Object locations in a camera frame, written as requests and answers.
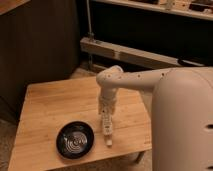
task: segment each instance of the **black bowl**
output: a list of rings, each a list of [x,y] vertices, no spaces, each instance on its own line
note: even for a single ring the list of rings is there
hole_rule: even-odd
[[[56,140],[58,152],[65,158],[78,159],[89,152],[93,145],[92,128],[81,121],[65,125]]]

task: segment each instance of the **dark wall panel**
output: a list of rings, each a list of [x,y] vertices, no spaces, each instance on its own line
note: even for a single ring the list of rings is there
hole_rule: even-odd
[[[32,0],[1,15],[0,106],[11,113],[0,107],[0,117],[19,117],[29,83],[68,78],[79,51],[74,0]]]

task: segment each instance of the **floor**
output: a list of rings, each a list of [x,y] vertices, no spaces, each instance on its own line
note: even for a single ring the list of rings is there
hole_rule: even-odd
[[[82,68],[77,68],[71,75],[71,79],[96,75]],[[151,95],[143,94],[143,100],[148,111],[150,111]],[[13,147],[17,127],[13,124],[0,120],[0,171],[7,171],[11,150]],[[151,171],[151,151],[145,152],[139,164],[134,163],[137,154],[130,154],[122,157],[106,159],[88,163],[72,168],[57,169],[55,171]]]

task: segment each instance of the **table leg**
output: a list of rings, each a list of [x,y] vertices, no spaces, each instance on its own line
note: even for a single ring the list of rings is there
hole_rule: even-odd
[[[137,164],[140,163],[141,159],[142,159],[143,156],[144,156],[144,153],[145,153],[144,151],[138,153],[138,156],[137,156],[137,158],[135,159],[135,163],[137,163]]]

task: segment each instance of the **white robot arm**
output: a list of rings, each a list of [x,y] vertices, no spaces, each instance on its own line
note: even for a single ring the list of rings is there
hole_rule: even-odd
[[[118,88],[143,90],[152,92],[157,82],[171,69],[161,69],[146,72],[124,73],[119,66],[113,66],[97,76],[101,87],[99,95],[99,114],[102,117],[102,130],[106,136],[107,146],[112,145],[111,115],[115,111],[116,93]]]
[[[213,68],[124,73],[114,66],[99,73],[97,82],[108,146],[112,145],[111,114],[117,89],[149,91],[153,93],[153,171],[213,170]]]

